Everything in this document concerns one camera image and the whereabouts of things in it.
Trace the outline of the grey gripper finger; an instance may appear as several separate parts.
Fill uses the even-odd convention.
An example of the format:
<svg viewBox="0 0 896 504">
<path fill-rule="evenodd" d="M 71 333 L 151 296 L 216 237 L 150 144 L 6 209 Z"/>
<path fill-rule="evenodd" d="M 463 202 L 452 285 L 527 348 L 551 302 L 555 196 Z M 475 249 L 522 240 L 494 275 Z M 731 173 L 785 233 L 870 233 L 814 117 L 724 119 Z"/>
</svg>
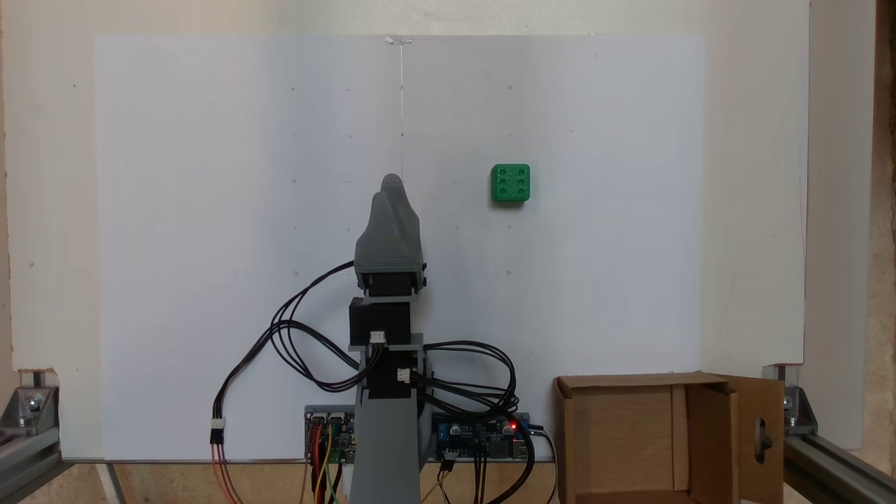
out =
<svg viewBox="0 0 896 504">
<path fill-rule="evenodd" d="M 407 255 L 423 262 L 420 221 L 407 197 L 403 179 L 397 174 L 387 174 L 381 182 L 381 192 L 385 194 L 395 221 L 395 230 L 407 249 Z"/>
<path fill-rule="evenodd" d="M 387 192 L 380 190 L 372 198 L 369 219 L 356 240 L 356 262 L 381 262 L 394 257 L 393 205 Z"/>
</svg>

